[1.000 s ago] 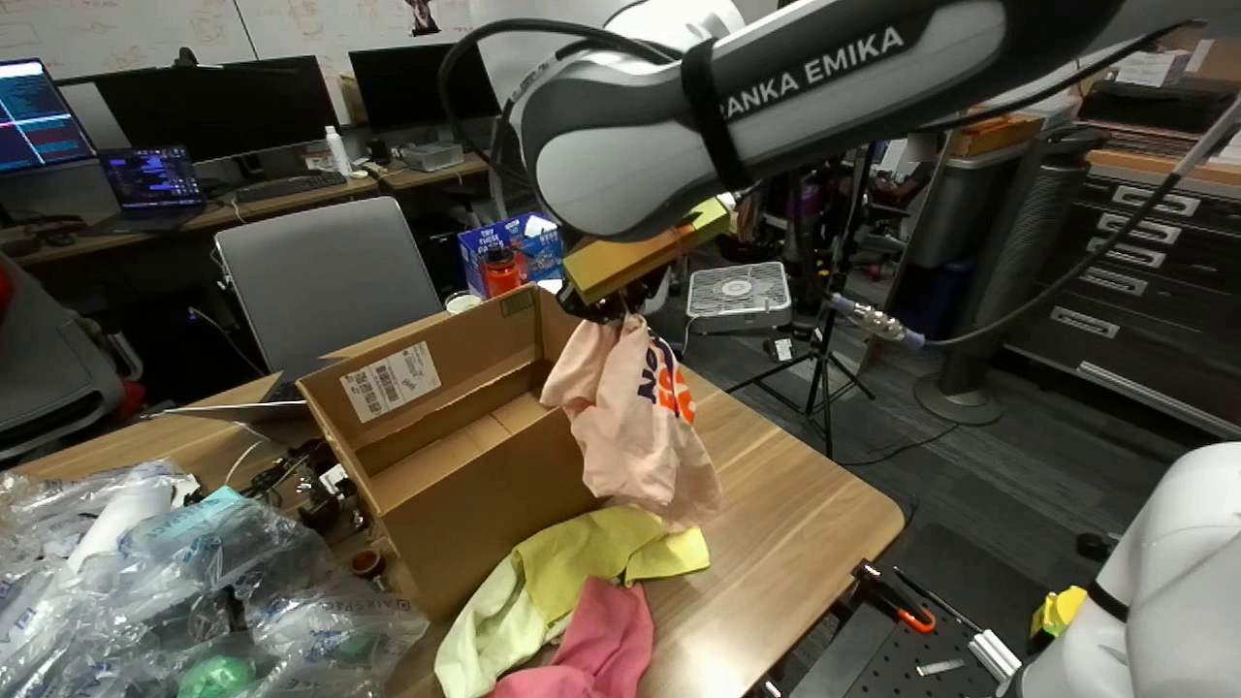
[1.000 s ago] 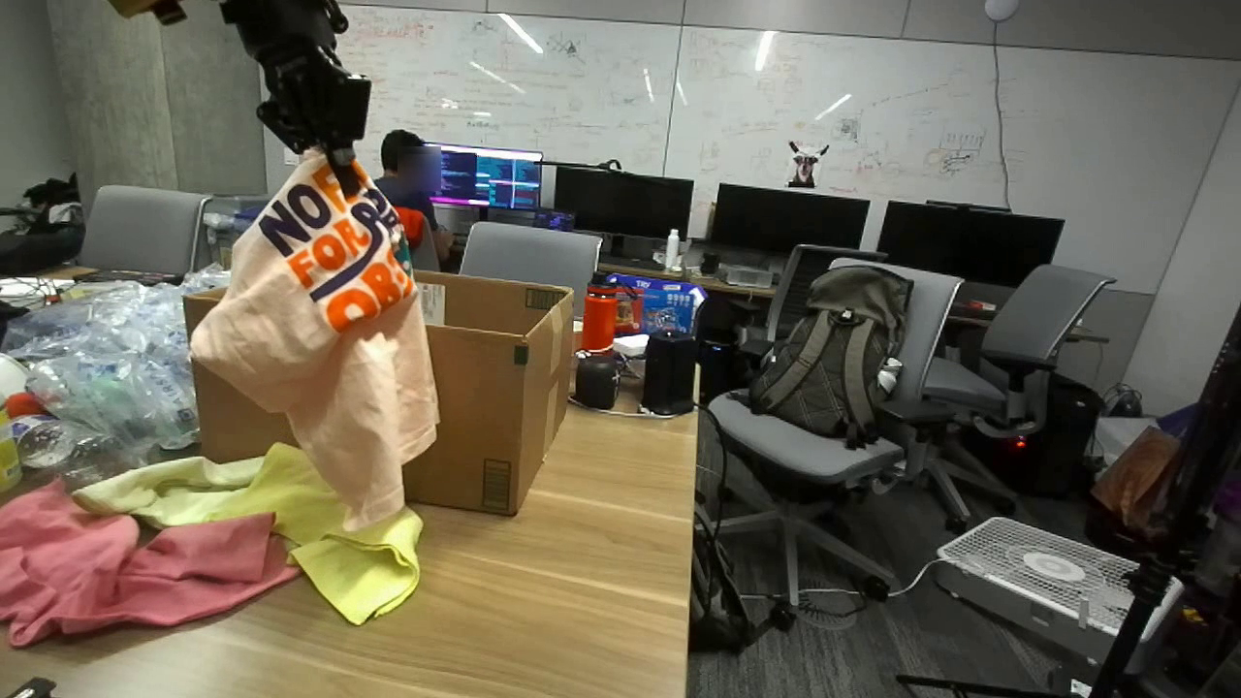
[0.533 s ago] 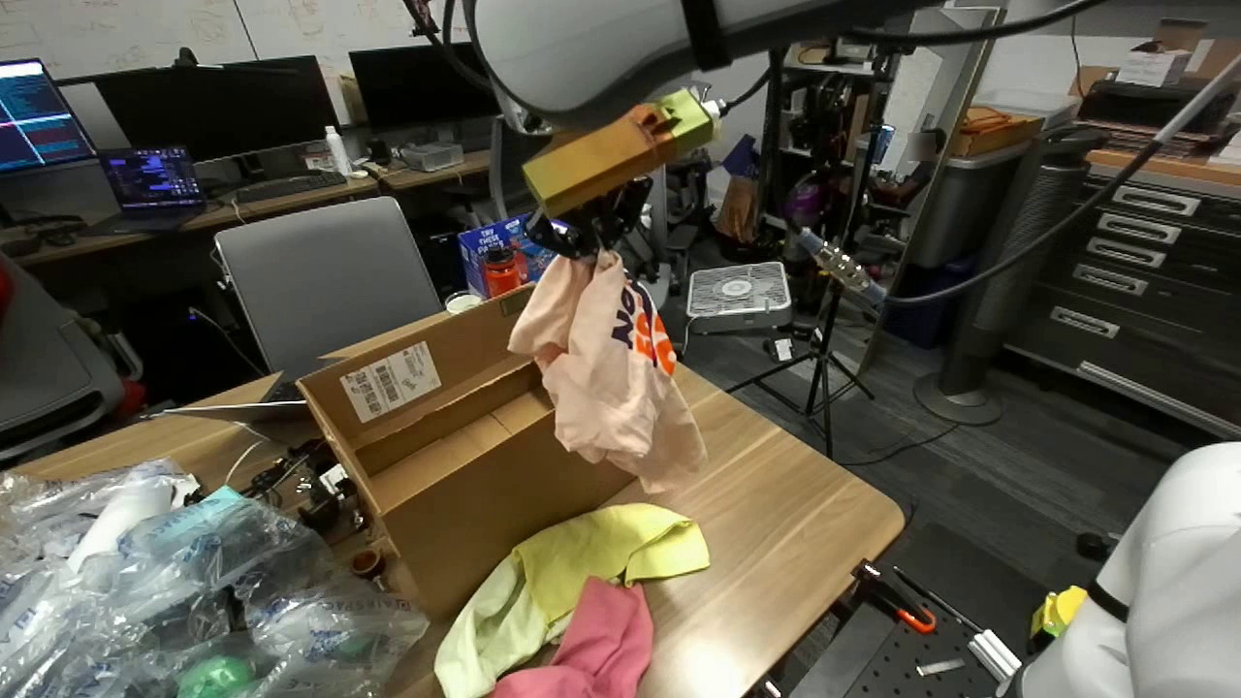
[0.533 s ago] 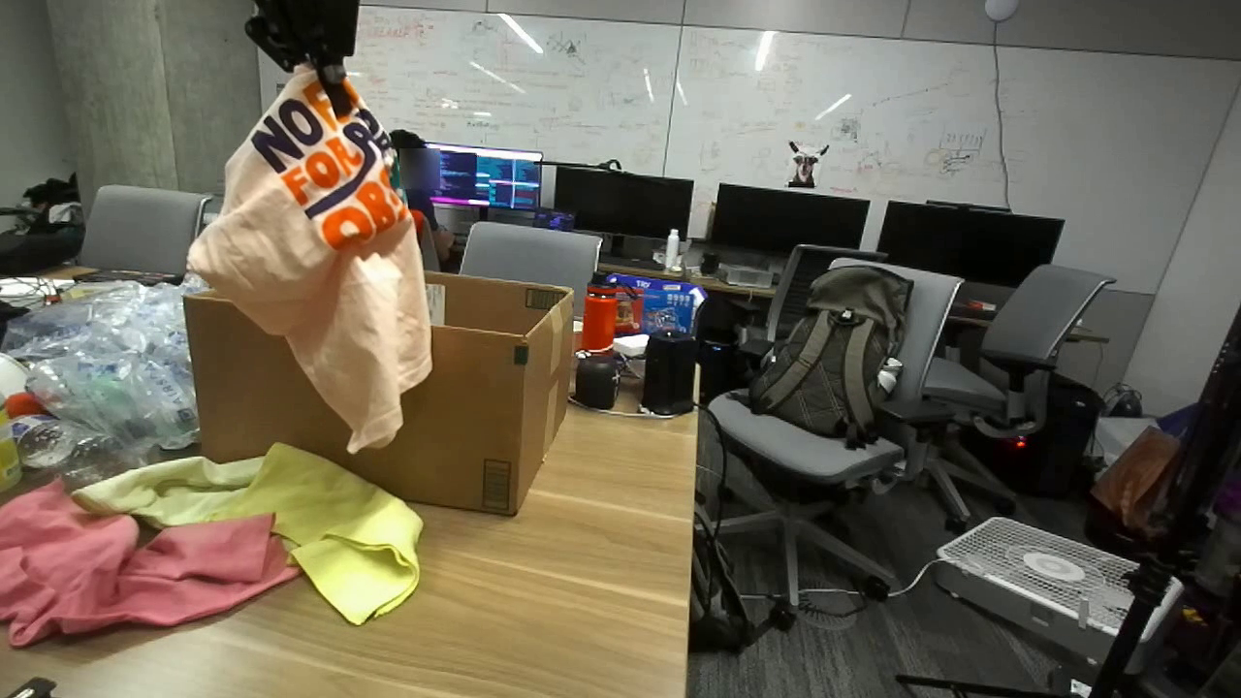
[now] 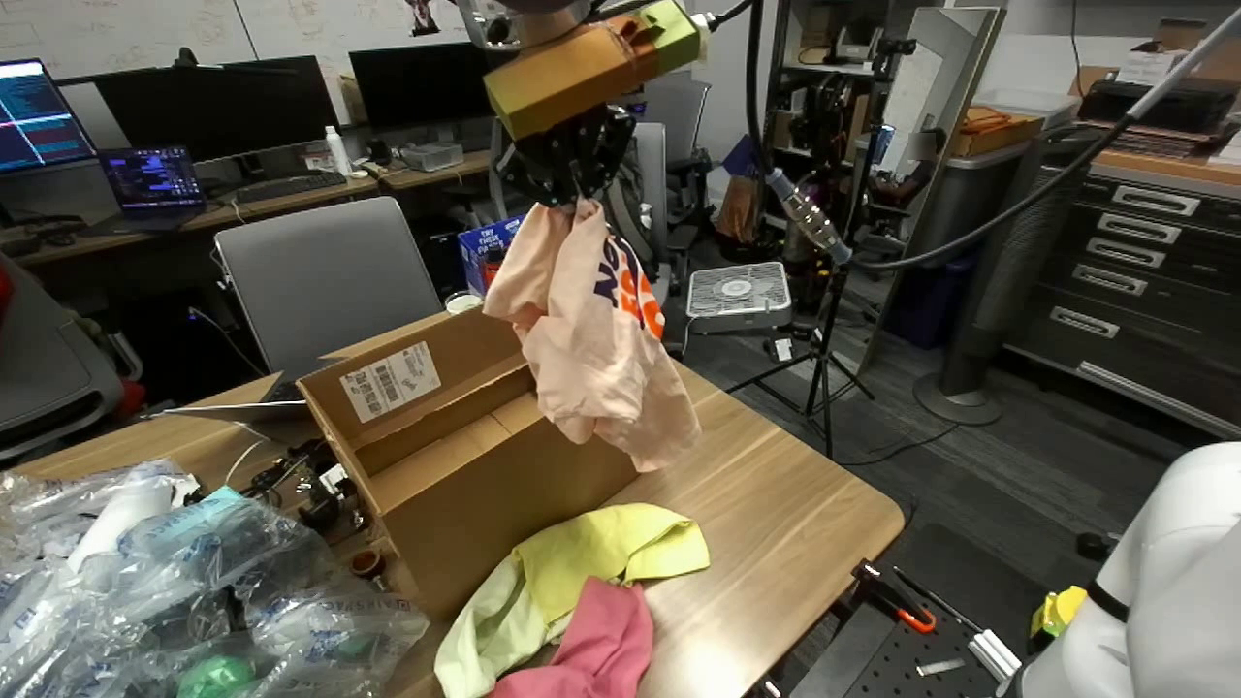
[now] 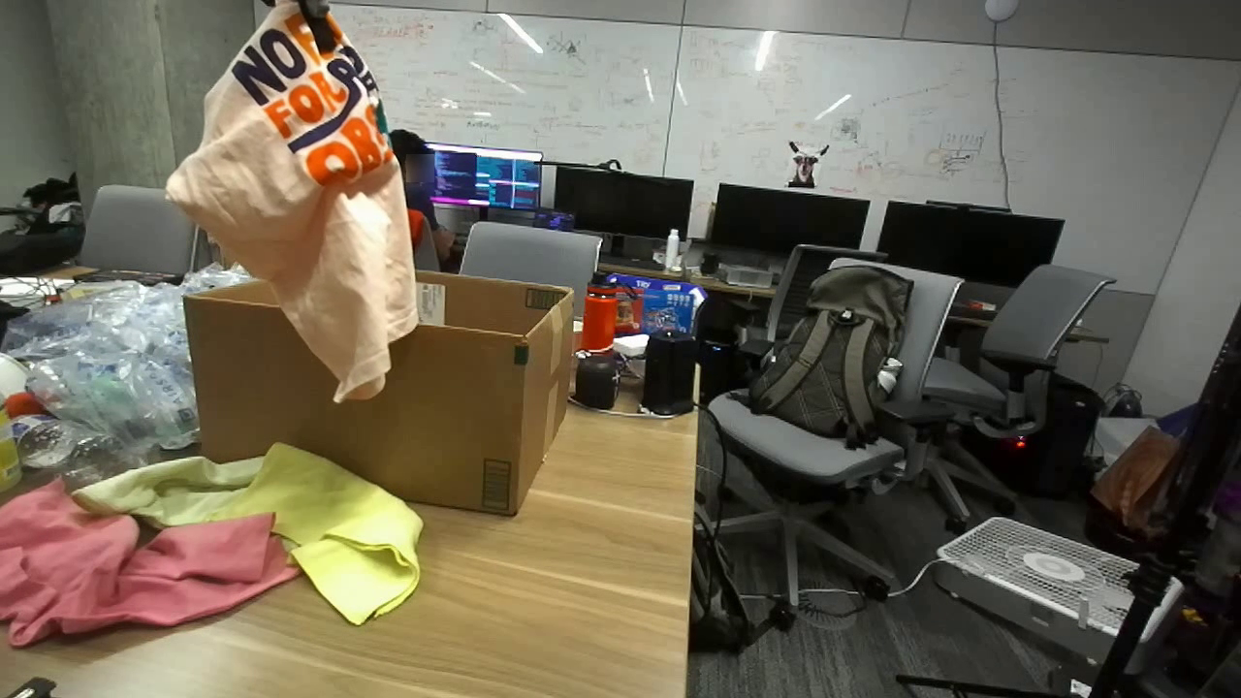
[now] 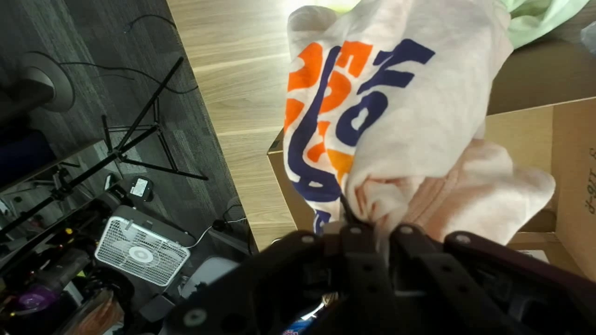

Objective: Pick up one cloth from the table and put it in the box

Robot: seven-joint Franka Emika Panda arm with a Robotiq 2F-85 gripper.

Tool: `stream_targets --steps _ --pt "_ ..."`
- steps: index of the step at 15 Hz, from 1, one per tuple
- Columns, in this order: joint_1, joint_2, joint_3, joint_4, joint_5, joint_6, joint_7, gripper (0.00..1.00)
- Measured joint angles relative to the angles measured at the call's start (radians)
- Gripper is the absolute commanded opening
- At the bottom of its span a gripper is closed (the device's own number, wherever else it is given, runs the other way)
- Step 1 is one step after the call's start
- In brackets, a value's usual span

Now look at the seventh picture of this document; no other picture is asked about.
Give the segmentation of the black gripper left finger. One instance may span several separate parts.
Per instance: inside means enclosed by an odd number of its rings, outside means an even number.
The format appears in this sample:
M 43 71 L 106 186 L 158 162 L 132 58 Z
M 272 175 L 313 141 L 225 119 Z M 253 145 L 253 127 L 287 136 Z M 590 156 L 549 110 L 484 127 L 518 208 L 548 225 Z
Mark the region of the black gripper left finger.
M 395 302 L 373 233 L 363 225 L 346 225 L 341 231 L 341 249 L 346 262 L 350 318 L 356 329 L 361 335 L 391 335 L 399 329 L 391 318 Z

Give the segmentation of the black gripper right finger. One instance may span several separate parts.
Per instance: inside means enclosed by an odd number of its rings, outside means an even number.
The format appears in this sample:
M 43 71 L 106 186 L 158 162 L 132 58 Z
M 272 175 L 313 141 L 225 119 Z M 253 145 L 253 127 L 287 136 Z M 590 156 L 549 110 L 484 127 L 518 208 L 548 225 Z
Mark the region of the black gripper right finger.
M 451 320 L 466 335 L 508 335 L 516 324 L 492 302 L 469 272 L 451 255 L 432 246 L 415 225 L 400 225 L 395 242 L 415 264 L 415 272 L 430 290 L 449 307 Z

